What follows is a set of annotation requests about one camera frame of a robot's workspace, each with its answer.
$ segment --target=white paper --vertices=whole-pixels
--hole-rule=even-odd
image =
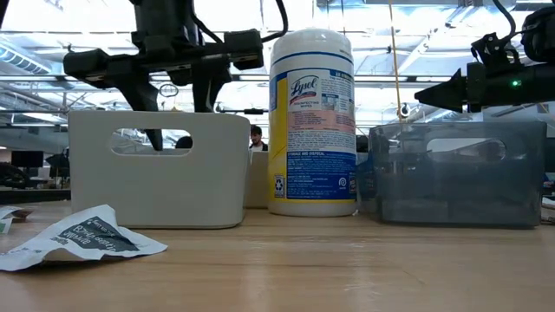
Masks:
[[[137,257],[166,248],[164,244],[118,226],[114,209],[100,205],[72,214],[21,246],[0,254],[0,270],[22,270],[48,261]]]
[[[27,209],[11,207],[11,206],[5,206],[0,208],[0,234],[8,233],[11,227],[11,222],[13,221],[14,217],[26,218],[31,212],[32,211]]]

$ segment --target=wooden tabletop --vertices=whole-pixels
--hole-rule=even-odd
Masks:
[[[36,208],[0,235],[16,247],[70,213]],[[476,230],[287,218],[235,229],[139,231],[166,252],[0,272],[0,311],[553,311],[555,227]]]

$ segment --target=translucent plastic container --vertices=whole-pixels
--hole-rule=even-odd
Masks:
[[[371,130],[383,221],[535,226],[544,122],[392,124]]]

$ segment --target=computer monitor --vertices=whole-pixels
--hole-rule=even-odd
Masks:
[[[12,151],[11,165],[21,168],[41,168],[44,164],[44,152]]]

